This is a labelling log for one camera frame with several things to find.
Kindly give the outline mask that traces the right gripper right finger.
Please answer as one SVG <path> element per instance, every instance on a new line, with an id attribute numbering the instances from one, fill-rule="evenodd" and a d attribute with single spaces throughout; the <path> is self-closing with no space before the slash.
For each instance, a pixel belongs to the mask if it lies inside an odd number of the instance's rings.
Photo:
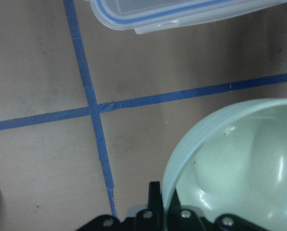
<path id="1" fill-rule="evenodd" d="M 206 228 L 197 214 L 181 205 L 175 190 L 167 211 L 168 231 L 205 231 Z"/>

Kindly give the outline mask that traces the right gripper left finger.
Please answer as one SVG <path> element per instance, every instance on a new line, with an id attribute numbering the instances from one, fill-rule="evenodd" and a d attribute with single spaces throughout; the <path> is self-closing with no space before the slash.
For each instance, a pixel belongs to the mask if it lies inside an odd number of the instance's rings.
<path id="1" fill-rule="evenodd" d="M 149 183 L 148 203 L 135 216 L 134 231 L 162 231 L 164 228 L 164 208 L 159 181 Z"/>

